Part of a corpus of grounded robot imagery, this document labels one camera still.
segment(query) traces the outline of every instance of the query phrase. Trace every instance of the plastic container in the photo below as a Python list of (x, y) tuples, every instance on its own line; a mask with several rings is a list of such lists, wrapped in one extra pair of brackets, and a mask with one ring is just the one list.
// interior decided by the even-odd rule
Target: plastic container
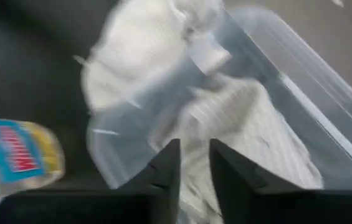
[(51, 184), (64, 174), (55, 136), (30, 122), (0, 120), (0, 199)]
[[(352, 189), (351, 87), (272, 11), (234, 10), (213, 35), (232, 55), (220, 72), (261, 82), (306, 145), (325, 188)], [(166, 79), (92, 119), (88, 148), (111, 188), (130, 180), (155, 156), (151, 146), (166, 135), (164, 124), (192, 97), (186, 87), (202, 85), (205, 74), (183, 57)]]

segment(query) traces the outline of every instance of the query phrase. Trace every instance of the white cloth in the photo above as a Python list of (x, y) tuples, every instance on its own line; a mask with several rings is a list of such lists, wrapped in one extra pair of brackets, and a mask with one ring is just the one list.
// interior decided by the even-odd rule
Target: white cloth
[(82, 71), (91, 110), (114, 104), (136, 83), (171, 70), (186, 39), (220, 18), (221, 0), (129, 0), (109, 15)]
[(322, 189), (310, 155), (255, 80), (216, 75), (181, 112), (170, 138), (181, 139), (181, 208), (195, 220), (220, 220), (209, 168), (209, 140), (218, 138), (303, 189)]

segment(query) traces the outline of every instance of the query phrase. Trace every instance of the plastic bottle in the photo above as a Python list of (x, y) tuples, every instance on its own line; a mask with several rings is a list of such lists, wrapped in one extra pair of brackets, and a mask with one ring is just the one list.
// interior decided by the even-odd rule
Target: plastic bottle
[(63, 174), (64, 156), (48, 129), (0, 120), (0, 198), (45, 186)]

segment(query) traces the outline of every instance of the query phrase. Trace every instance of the clear plastic bin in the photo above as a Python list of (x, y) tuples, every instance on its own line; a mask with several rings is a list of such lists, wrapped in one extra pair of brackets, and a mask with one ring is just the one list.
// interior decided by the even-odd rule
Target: clear plastic bin
[[(309, 150), (325, 188), (352, 189), (351, 87), (272, 11), (234, 10), (213, 35), (232, 55), (220, 71), (263, 84)], [(191, 97), (185, 87), (199, 87), (204, 77), (185, 57), (167, 74), (171, 82), (149, 86), (132, 103), (92, 119), (88, 148), (111, 188), (130, 180), (155, 156), (148, 136), (166, 133), (163, 123), (171, 122)]]

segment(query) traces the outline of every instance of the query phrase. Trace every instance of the gray floor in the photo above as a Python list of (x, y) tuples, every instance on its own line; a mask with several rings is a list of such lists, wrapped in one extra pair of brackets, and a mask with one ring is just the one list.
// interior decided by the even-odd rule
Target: gray floor
[(260, 5), (276, 12), (352, 86), (352, 0), (224, 0), (226, 7)]

